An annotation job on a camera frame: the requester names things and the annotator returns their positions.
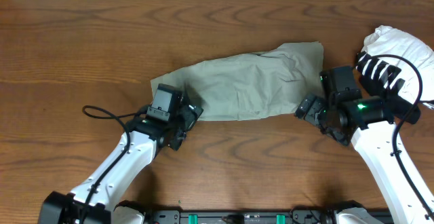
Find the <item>khaki shorts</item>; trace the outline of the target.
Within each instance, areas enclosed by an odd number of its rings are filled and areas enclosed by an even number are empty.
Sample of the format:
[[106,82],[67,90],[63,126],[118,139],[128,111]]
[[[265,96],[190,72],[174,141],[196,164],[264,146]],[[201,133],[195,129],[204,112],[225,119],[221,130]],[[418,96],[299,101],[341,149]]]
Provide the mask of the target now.
[[294,113],[309,94],[322,95],[320,42],[284,43],[268,52],[206,60],[151,80],[185,91],[203,108],[201,121],[244,121]]

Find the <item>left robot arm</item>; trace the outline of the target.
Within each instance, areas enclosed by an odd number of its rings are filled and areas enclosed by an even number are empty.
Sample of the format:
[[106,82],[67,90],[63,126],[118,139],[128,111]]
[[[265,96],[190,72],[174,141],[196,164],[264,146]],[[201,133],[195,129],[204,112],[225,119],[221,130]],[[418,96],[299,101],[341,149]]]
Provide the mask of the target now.
[[51,192],[44,200],[39,223],[112,223],[115,209],[136,176],[164,147],[179,150],[186,134],[203,113],[186,94],[155,98],[126,123],[102,111],[100,119],[114,119],[123,128],[112,153],[82,184],[64,195]]

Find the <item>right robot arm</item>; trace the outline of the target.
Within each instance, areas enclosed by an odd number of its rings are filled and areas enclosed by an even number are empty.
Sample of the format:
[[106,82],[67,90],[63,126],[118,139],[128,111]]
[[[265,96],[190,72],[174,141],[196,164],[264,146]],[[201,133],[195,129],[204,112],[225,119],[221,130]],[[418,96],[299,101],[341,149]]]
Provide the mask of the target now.
[[410,159],[397,125],[377,97],[337,92],[308,94],[294,114],[344,146],[353,146],[368,166],[394,223],[432,223],[433,194]]

